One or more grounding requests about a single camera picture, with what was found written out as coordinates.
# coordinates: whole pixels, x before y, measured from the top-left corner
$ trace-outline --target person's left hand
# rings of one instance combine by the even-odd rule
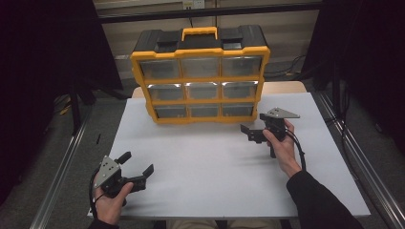
[[[95,199],[100,197],[96,201],[98,219],[111,225],[117,225],[121,215],[122,203],[131,193],[132,187],[134,187],[132,182],[125,184],[115,198],[104,196],[101,187],[98,187],[95,190]]]

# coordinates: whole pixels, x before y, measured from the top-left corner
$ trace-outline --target black sleeve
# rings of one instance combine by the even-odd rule
[[[94,219],[92,224],[90,224],[89,229],[119,229],[119,227]]]
[[[301,171],[292,176],[287,189],[297,205],[302,229],[363,228],[339,199],[309,173]]]

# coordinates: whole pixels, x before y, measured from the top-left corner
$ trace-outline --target transparent drawer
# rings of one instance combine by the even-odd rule
[[[223,98],[254,98],[258,81],[224,82]]]
[[[146,79],[179,78],[179,63],[177,59],[143,60],[139,61],[143,76]]]
[[[148,92],[152,100],[179,100],[183,99],[180,84],[150,84]]]
[[[184,84],[188,98],[210,99],[219,97],[219,85],[214,82]]]
[[[184,105],[159,105],[154,106],[157,118],[186,117]]]
[[[224,103],[223,116],[252,116],[253,103]]]
[[[215,77],[220,75],[219,57],[184,58],[181,60],[183,77]]]
[[[210,117],[218,116],[220,110],[219,104],[190,104],[188,111],[192,117]]]
[[[222,76],[252,76],[259,75],[262,56],[223,57]]]

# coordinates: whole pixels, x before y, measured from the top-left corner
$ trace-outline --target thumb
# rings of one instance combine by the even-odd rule
[[[267,138],[267,140],[271,143],[271,145],[274,148],[278,148],[278,146],[280,145],[280,141],[272,132],[270,132],[268,129],[264,129],[263,135]]]
[[[125,198],[128,196],[128,194],[131,193],[131,190],[133,187],[134,187],[133,182],[126,183],[122,187],[121,191],[119,191],[119,194],[116,196],[116,199],[123,202],[125,200]]]

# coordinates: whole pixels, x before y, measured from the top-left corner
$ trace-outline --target hand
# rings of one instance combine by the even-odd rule
[[[128,194],[131,193],[134,183],[126,183],[115,198],[104,196],[104,191],[98,187],[95,191],[97,217],[99,220],[111,225],[117,225],[121,215],[122,203]]]
[[[286,119],[284,119],[284,122],[288,130],[294,133],[294,126]],[[279,141],[275,135],[267,129],[263,130],[263,135],[265,135],[268,140],[267,145],[271,145],[274,148],[274,153],[276,154],[280,168],[288,177],[292,177],[302,170],[295,160],[294,141],[288,135],[283,141]]]

